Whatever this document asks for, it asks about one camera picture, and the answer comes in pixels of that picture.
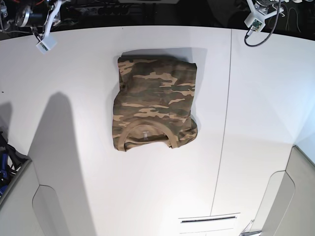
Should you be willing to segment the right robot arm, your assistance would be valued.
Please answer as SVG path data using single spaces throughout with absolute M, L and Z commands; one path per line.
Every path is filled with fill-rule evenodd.
M 48 0 L 2 0 L 0 30 L 7 34 L 28 34 L 32 27 L 42 27 L 45 24 L 48 11 Z

